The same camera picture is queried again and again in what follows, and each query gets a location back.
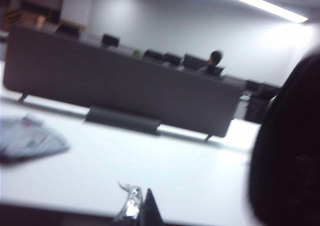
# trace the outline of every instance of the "black object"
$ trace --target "black object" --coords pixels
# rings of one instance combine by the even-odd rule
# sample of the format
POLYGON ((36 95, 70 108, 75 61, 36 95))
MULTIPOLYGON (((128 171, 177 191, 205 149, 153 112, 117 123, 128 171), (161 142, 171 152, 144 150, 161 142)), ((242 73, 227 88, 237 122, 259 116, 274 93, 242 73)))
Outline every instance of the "black object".
POLYGON ((159 119, 138 116, 98 106, 90 107, 90 111, 86 115, 85 120, 153 135, 158 135, 157 128, 161 124, 159 119))
POLYGON ((296 66, 256 139, 248 195, 269 226, 320 225, 319 66, 318 52, 296 66))
POLYGON ((208 62, 197 57, 186 54, 183 59, 183 66, 193 70, 199 70, 208 66, 208 62))
POLYGON ((220 76, 220 74, 222 73, 222 71, 224 69, 225 69, 224 67, 215 66, 213 69, 211 69, 207 73, 210 74, 210 75, 214 75, 214 76, 220 76))
POLYGON ((279 91, 280 91, 279 87, 262 83, 260 91, 257 95, 266 100, 271 100, 273 97, 275 97, 279 93, 279 91))
POLYGON ((145 51, 143 57, 164 62, 164 55, 152 49, 148 49, 147 51, 145 51))
POLYGON ((108 35, 108 34, 104 34, 101 40, 102 45, 107 47, 110 47, 110 46, 118 47, 119 42, 120 42, 119 38, 108 35))
POLYGON ((252 95, 244 119, 253 123, 262 124, 268 110, 268 105, 269 100, 252 95))
MULTIPOLYGON (((89 213, 39 209, 1 202, 0 225, 3 226, 108 226, 113 215, 98 216, 89 213)), ((164 226, 183 226, 166 223, 164 226)))
POLYGON ((157 203, 149 188, 146 193, 145 201, 140 209, 138 226, 164 226, 157 203))
POLYGON ((245 95, 258 94, 261 90, 261 83, 247 80, 245 85, 245 95))
POLYGON ((169 62, 173 65, 180 65, 180 62, 182 60, 181 57, 177 56, 177 55, 174 55, 174 54, 171 54, 171 53, 166 53, 164 56, 163 56, 163 60, 166 61, 166 62, 169 62))
POLYGON ((60 24, 60 26, 57 28, 57 30, 54 32, 55 34, 62 34, 66 36, 72 36, 76 39, 80 37, 79 28, 73 27, 68 24, 60 24))
POLYGON ((220 137, 226 135, 243 91, 232 80, 199 77, 15 24, 3 83, 28 95, 96 105, 220 137))
POLYGON ((259 91, 252 92, 244 118, 247 121, 262 124, 266 117, 270 100, 279 93, 280 88, 266 83, 261 83, 259 87, 254 89, 257 88, 259 88, 259 91))

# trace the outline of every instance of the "dark hair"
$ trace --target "dark hair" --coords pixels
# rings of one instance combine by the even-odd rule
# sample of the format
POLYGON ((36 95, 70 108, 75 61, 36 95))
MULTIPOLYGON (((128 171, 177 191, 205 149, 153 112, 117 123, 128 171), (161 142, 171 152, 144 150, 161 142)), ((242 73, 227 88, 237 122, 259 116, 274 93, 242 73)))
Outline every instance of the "dark hair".
POLYGON ((223 53, 221 51, 213 51, 211 53, 211 59, 216 63, 219 64, 222 59, 223 53))

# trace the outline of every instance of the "white wall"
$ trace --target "white wall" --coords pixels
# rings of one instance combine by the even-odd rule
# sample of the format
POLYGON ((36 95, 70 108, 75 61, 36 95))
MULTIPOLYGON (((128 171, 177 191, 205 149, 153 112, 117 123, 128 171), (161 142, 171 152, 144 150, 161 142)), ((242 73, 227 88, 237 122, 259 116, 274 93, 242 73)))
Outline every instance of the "white wall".
POLYGON ((63 0, 61 19, 87 25, 93 0, 63 0))
POLYGON ((179 0, 93 0, 88 33, 121 43, 207 59, 224 52, 225 72, 282 85, 295 49, 297 24, 265 12, 179 0))
POLYGON ((288 78, 299 61, 316 49, 320 49, 320 22, 301 25, 299 33, 295 36, 296 46, 287 67, 284 80, 288 78))

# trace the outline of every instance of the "office desk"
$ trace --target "office desk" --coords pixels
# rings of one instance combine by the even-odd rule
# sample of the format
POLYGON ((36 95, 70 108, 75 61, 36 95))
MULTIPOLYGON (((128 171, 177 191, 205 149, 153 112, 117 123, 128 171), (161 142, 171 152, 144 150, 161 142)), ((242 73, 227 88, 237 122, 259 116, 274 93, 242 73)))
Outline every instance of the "office desk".
MULTIPOLYGON (((85 110, 69 104, 53 105, 71 113, 85 110)), ((71 149, 13 166, 2 165, 2 203, 112 216, 126 199, 119 181, 141 186, 144 195, 151 188, 166 222, 257 225, 246 188, 250 148, 258 124, 234 120, 226 138, 211 138, 205 143, 201 139, 205 135, 195 132, 174 136, 179 129, 171 128, 176 130, 171 136, 154 136, 1 100, 2 117, 26 114, 63 133, 71 149)))

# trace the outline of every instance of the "desk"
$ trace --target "desk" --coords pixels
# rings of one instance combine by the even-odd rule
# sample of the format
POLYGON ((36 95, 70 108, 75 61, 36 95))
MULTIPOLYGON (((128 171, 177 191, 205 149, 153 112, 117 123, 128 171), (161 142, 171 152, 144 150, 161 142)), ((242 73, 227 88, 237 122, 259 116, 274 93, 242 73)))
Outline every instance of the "desk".
POLYGON ((65 153, 1 165, 1 203, 113 216, 127 197, 119 181, 141 186, 144 196, 151 188, 168 223, 259 225, 246 195, 258 124, 234 119, 225 138, 212 137, 206 143, 203 133, 165 125, 159 129, 165 134, 154 136, 84 122, 87 108, 34 96, 16 103, 21 94, 2 85, 1 96, 10 98, 1 99, 2 117, 30 114, 71 144, 65 153))

